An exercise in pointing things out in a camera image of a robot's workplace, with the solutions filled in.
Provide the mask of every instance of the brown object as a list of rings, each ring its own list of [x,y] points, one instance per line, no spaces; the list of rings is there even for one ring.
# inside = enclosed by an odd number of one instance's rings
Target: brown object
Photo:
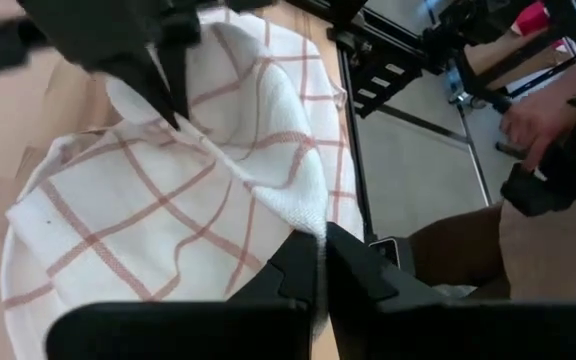
[[[326,38],[327,23],[284,3],[258,14],[310,38],[317,44],[330,78],[341,83],[336,46]],[[344,113],[340,113],[340,120],[345,124]],[[54,51],[35,54],[26,69],[0,74],[0,266],[7,228],[4,211],[14,202],[52,140],[116,121],[118,116],[106,96],[103,76],[85,73]],[[12,358],[0,296],[0,359]],[[330,326],[314,344],[313,358],[339,358]]]
[[[544,31],[545,29],[527,36],[520,36],[512,31],[508,31],[493,43],[477,45],[474,47],[466,46],[464,50],[466,58],[475,74],[481,74],[508,57],[515,50],[526,45],[530,40],[534,39]],[[500,76],[498,79],[490,83],[488,88],[499,89],[537,71],[556,66],[570,57],[571,55],[568,53],[563,53],[557,51],[553,47],[548,47],[539,54],[533,56],[527,61],[524,61],[520,66]]]
[[[499,232],[513,299],[576,301],[576,203],[536,218],[504,204]]]
[[[439,220],[408,238],[415,275],[435,286],[484,286],[504,272],[499,249],[501,204]]]

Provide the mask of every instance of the floor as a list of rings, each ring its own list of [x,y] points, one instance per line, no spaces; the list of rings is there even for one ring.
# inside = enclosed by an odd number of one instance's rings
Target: floor
[[[446,1],[370,0],[368,6],[420,33],[432,24],[426,2],[437,14]],[[499,189],[514,163],[494,149],[502,139],[501,116],[485,108],[466,111],[462,120],[446,101],[448,92],[443,76],[426,73],[387,104],[457,134],[465,135],[464,125],[468,126],[490,200],[499,201]],[[407,236],[435,220],[486,206],[466,145],[382,112],[360,120],[358,127],[377,235]]]
[[[59,75],[51,76],[52,69]],[[0,76],[0,264],[8,227],[4,212],[14,203],[52,140],[116,121],[103,84],[51,51],[33,55],[25,71]],[[44,99],[54,106],[42,106]],[[11,358],[0,297],[0,359]]]

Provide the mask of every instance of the checkered towel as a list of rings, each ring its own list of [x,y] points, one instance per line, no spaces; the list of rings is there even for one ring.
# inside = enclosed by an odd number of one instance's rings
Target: checkered towel
[[[176,132],[117,79],[120,124],[57,139],[8,211],[2,270],[19,359],[64,312],[111,300],[224,300],[293,229],[361,238],[344,93],[305,38],[252,15],[202,15]]]

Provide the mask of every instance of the red grid pattern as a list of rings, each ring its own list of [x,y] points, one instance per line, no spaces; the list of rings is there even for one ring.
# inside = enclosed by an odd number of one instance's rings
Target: red grid pattern
[[[230,22],[230,13],[226,11],[226,22]],[[271,42],[271,26],[266,21],[265,22],[265,33],[264,33],[264,43],[266,46],[270,46]],[[304,37],[302,40],[302,52],[301,55],[290,55],[290,56],[273,56],[271,58],[258,58],[256,61],[253,62],[252,65],[245,68],[243,71],[239,71],[240,67],[238,67],[236,63],[236,58],[228,47],[228,43],[225,41],[223,34],[220,34],[219,31],[215,31],[215,36],[217,41],[224,49],[224,52],[227,54],[233,68],[237,72],[237,80],[233,83],[226,84],[221,86],[215,90],[207,92],[205,94],[199,95],[194,99],[190,100],[191,107],[198,106],[204,102],[213,100],[218,98],[219,96],[231,93],[233,91],[239,90],[242,82],[249,77],[253,73],[253,69],[256,66],[260,67],[260,70],[257,72],[257,89],[259,89],[259,84],[263,80],[263,76],[267,70],[267,68],[271,64],[278,64],[281,62],[302,62],[302,77],[300,80],[300,87],[299,87],[299,97],[302,102],[331,102],[334,101],[334,96],[332,95],[310,95],[307,94],[308,88],[308,74],[309,74],[309,61],[321,61],[321,57],[318,54],[309,54],[308,53],[308,46],[309,42]],[[333,222],[339,221],[339,207],[341,199],[351,199],[356,201],[356,195],[353,192],[344,191],[342,189],[342,172],[343,169],[343,154],[344,151],[348,151],[348,144],[347,144],[347,135],[343,131],[343,127],[339,124],[339,139],[338,140],[330,140],[330,139],[313,139],[312,137],[301,133],[301,132],[294,132],[294,131],[284,131],[271,134],[263,139],[259,139],[259,101],[257,102],[257,118],[256,118],[256,130],[254,140],[251,144],[245,145],[233,145],[227,144],[229,146],[239,146],[242,148],[247,148],[248,151],[246,155],[240,159],[248,158],[254,151],[268,148],[270,146],[281,144],[281,143],[297,143],[298,147],[295,151],[292,165],[288,172],[287,179],[282,184],[261,184],[254,181],[249,181],[245,183],[245,186],[249,189],[252,189],[255,186],[263,186],[263,187],[270,187],[270,188],[287,188],[292,184],[297,174],[297,170],[301,164],[302,159],[305,155],[312,149],[317,149],[321,147],[334,147],[337,149],[337,157],[336,157],[336,174],[334,179],[334,189],[329,191],[329,196],[332,197],[332,217],[329,219]],[[195,125],[199,130],[203,131],[206,130],[205,133],[208,133],[210,129],[203,128],[201,124],[198,124],[196,121],[193,121],[193,125]],[[206,151],[197,147],[196,145],[192,144],[184,144],[178,141],[174,136],[167,133],[167,130],[162,130],[163,133],[168,134],[170,136],[169,140],[163,142],[161,146],[184,146],[188,149],[191,149],[199,154],[207,155]],[[172,215],[175,219],[177,219],[180,223],[184,224],[187,228],[193,231],[193,234],[181,239],[179,243],[174,248],[174,259],[175,264],[177,263],[177,259],[179,258],[179,253],[181,249],[188,244],[191,244],[195,241],[200,239],[205,239],[212,243],[213,245],[217,246],[225,253],[231,255],[232,257],[237,259],[237,265],[235,270],[230,276],[228,284],[224,290],[224,294],[230,294],[232,289],[234,288],[237,279],[239,278],[241,271],[243,270],[244,266],[249,267],[252,271],[258,271],[263,266],[263,263],[255,258],[248,252],[248,248],[250,246],[250,236],[251,236],[251,229],[254,222],[254,214],[255,214],[255,206],[256,200],[251,198],[249,207],[248,207],[248,222],[246,225],[246,233],[243,247],[239,247],[233,241],[230,241],[213,231],[211,231],[211,226],[215,223],[215,221],[221,216],[224,206],[227,202],[227,199],[230,194],[232,181],[228,184],[227,189],[225,191],[224,198],[212,216],[212,218],[204,225],[199,224],[197,221],[192,219],[182,212],[178,207],[174,206],[171,203],[171,200],[183,192],[191,189],[193,185],[200,182],[206,176],[208,176],[214,169],[215,169],[215,162],[212,162],[210,165],[205,167],[202,171],[200,171],[197,175],[193,178],[186,181],[184,184],[181,184],[178,188],[174,189],[169,193],[162,193],[157,186],[154,184],[152,179],[148,176],[148,174],[144,171],[143,167],[139,164],[139,161],[135,157],[131,145],[137,144],[142,139],[123,139],[117,135],[117,142],[112,144],[107,144],[104,146],[100,146],[94,148],[91,151],[85,152],[84,154],[76,157],[74,160],[69,162],[61,171],[65,171],[75,165],[78,165],[82,162],[94,159],[98,156],[102,156],[104,154],[110,152],[121,151],[125,157],[128,159],[128,162],[134,169],[135,173],[139,177],[139,179],[143,182],[146,188],[151,192],[151,194],[157,199],[156,202],[153,204],[143,208],[142,210],[138,211],[137,213],[133,214],[130,218],[121,221],[118,224],[110,226],[108,228],[102,229],[97,232],[92,232],[74,213],[74,211],[68,206],[68,204],[64,201],[61,197],[57,189],[52,185],[49,180],[46,180],[40,186],[41,191],[43,191],[47,197],[51,200],[54,207],[60,212],[64,219],[70,224],[70,226],[81,236],[83,241],[73,247],[70,251],[64,254],[61,258],[59,258],[54,264],[47,268],[47,274],[49,277],[56,276],[61,270],[63,270],[66,266],[72,263],[79,255],[83,252],[87,251],[88,249],[92,249],[99,258],[120,278],[123,282],[125,282],[134,292],[139,296],[142,300],[161,300],[164,299],[167,295],[169,295],[181,282],[181,274],[179,271],[179,267],[176,268],[176,274],[173,278],[171,278],[163,287],[159,290],[151,293],[146,289],[143,283],[140,282],[139,279],[136,278],[134,274],[132,274],[112,253],[111,251],[104,245],[102,239],[107,237],[111,234],[117,233],[125,228],[130,227],[131,225],[143,220],[153,212],[159,209],[165,209],[170,215]],[[6,299],[4,301],[4,306],[6,309],[11,309],[20,305],[27,304],[43,295],[50,293],[54,289],[52,283],[47,283],[42,285],[41,287],[32,290],[26,294],[14,296],[12,298]]]

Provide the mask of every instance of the human hand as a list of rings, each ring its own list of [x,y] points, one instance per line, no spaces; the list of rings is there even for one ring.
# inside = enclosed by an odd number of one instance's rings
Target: human hand
[[[527,149],[523,162],[527,171],[535,170],[550,144],[575,126],[576,109],[567,104],[571,96],[561,90],[565,89],[541,89],[504,114],[501,130],[510,141]]]

